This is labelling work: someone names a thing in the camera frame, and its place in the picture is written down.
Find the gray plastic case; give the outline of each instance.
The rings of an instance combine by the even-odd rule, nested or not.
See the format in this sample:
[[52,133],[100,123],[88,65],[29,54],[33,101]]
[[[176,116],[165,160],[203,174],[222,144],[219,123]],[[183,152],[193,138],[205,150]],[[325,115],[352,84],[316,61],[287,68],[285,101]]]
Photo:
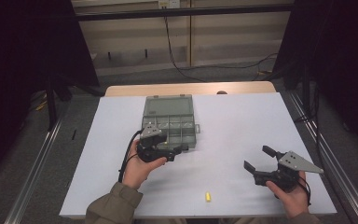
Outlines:
[[191,95],[148,96],[145,102],[142,128],[155,124],[167,134],[167,142],[158,144],[159,149],[173,149],[182,144],[196,146],[196,124],[194,122]]

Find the hand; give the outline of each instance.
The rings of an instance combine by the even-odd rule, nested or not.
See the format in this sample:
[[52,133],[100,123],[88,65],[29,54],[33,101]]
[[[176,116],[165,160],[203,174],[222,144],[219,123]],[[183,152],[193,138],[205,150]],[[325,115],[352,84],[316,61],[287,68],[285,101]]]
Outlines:
[[[305,172],[299,172],[300,177],[305,180]],[[305,187],[305,182],[301,178],[299,182],[302,186]],[[278,186],[276,186],[273,182],[267,181],[267,187],[282,201],[284,210],[286,211],[286,216],[288,218],[293,218],[301,213],[309,213],[308,209],[308,197],[307,193],[297,185],[296,188],[290,193],[284,192]]]
[[136,146],[139,144],[139,139],[132,142],[129,155],[127,159],[130,159],[127,162],[127,167],[124,173],[123,184],[127,185],[132,189],[138,189],[141,187],[142,183],[147,179],[150,172],[154,169],[165,164],[167,158],[159,158],[155,161],[144,162],[136,155]]

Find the small yellow object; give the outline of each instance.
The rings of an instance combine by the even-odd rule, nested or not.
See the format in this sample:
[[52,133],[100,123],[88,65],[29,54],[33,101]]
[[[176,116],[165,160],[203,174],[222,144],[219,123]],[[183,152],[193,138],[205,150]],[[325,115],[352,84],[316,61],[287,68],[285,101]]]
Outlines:
[[41,110],[43,109],[43,107],[46,105],[47,101],[43,102],[42,104],[40,104],[35,110]]
[[211,194],[208,191],[205,193],[205,201],[207,203],[211,202]]

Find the sleeve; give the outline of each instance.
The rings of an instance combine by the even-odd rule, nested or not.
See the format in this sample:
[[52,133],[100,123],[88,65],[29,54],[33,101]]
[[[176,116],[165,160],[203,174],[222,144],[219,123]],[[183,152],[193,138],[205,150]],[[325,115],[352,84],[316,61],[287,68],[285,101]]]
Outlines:
[[117,182],[110,193],[89,205],[86,224],[131,223],[142,197],[142,193]]
[[289,224],[322,224],[322,222],[313,214],[301,213],[300,215],[289,219]]

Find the aluminum rail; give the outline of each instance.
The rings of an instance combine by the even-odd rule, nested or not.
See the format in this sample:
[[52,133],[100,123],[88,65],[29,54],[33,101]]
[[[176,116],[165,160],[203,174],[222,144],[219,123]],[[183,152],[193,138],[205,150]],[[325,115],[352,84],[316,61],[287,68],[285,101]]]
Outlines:
[[139,18],[156,17],[180,17],[180,16],[203,16],[219,14],[241,14],[241,13],[262,13],[262,12],[283,12],[292,11],[294,8],[307,10],[310,7],[319,7],[320,3],[304,4],[295,6],[294,4],[277,5],[259,5],[246,7],[185,7],[185,8],[167,8],[167,9],[149,9],[136,11],[120,11],[105,13],[78,13],[75,16],[69,15],[51,15],[51,16],[33,16],[32,20],[48,21],[105,21],[105,20],[123,20]]
[[36,157],[34,165],[25,180],[19,195],[16,198],[16,201],[12,205],[5,224],[18,224],[21,221],[21,218],[25,212],[28,202],[31,199],[31,196],[34,192],[34,188],[36,187],[37,180],[39,179],[40,174],[42,173],[43,166],[48,157],[48,153],[54,143],[54,140],[57,136],[57,133],[62,124],[62,118],[65,117],[65,114],[69,108],[70,103],[63,104],[63,109],[58,117],[57,122],[53,126],[52,130],[48,132],[45,142],[40,148],[39,154]]
[[[302,109],[302,102],[298,94],[291,92],[290,96],[300,116],[306,116],[304,110]],[[313,140],[316,143],[317,126],[315,122],[306,121],[304,123],[307,129],[309,130],[310,135],[312,136]],[[338,182],[339,186],[341,187],[342,191],[344,192],[345,196],[350,202],[353,211],[358,216],[358,189],[352,184],[350,178],[342,169],[336,156],[331,150],[331,147],[327,144],[326,140],[324,139],[321,133],[319,134],[319,139],[320,139],[319,144],[320,144],[321,155],[323,156],[325,163],[330,168],[331,172],[333,173],[333,176],[336,178],[336,181]]]

